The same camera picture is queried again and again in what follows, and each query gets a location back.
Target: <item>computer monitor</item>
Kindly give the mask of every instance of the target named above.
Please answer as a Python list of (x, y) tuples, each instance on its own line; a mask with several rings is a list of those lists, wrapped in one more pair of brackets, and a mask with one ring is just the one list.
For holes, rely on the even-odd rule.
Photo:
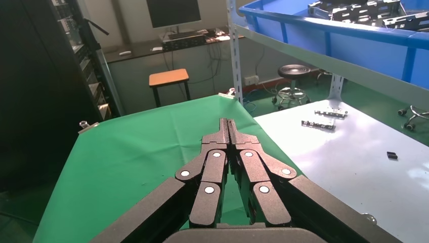
[(146, 0), (154, 28), (200, 21), (198, 0)]

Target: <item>keyboard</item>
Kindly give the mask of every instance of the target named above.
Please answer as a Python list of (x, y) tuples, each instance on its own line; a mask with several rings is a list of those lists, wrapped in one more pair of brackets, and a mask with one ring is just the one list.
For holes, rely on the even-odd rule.
[(180, 38), (186, 38), (186, 37), (191, 37), (191, 36), (201, 35), (201, 34), (208, 34), (208, 31), (206, 29), (201, 29), (201, 30), (196, 30), (196, 31), (169, 34), (168, 38), (169, 39), (180, 39)]

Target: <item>shelf post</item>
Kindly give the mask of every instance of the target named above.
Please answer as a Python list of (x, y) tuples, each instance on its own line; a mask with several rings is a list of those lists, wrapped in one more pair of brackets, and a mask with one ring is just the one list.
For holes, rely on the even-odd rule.
[(240, 67), (240, 51), (238, 47), (238, 31), (234, 26), (232, 15), (236, 13), (235, 0), (227, 1), (227, 12), (228, 12), (228, 29), (230, 37), (230, 48), (231, 48), (231, 63), (232, 63), (232, 74), (235, 88), (235, 98), (238, 102), (243, 104), (243, 88), (241, 84), (241, 67)]

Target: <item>wooden stool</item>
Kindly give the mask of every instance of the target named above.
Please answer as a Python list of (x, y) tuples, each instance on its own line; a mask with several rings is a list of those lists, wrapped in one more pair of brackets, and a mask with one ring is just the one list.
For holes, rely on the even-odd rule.
[(161, 101), (159, 100), (157, 88), (162, 86), (184, 83), (186, 98), (188, 100), (191, 100), (191, 95), (189, 94), (189, 88), (188, 88), (188, 80), (189, 80), (189, 76), (186, 69), (184, 68), (151, 74), (149, 76), (149, 87), (152, 88), (153, 96), (155, 96), (156, 107), (161, 106)]

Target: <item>blue plastic bin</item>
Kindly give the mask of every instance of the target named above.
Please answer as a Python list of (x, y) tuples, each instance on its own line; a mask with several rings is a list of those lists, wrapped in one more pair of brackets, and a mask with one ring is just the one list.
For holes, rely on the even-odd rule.
[[(239, 11), (252, 31), (429, 89), (429, 33), (310, 18), (313, 2), (258, 0)], [(427, 0), (401, 2), (407, 12), (429, 11)]]

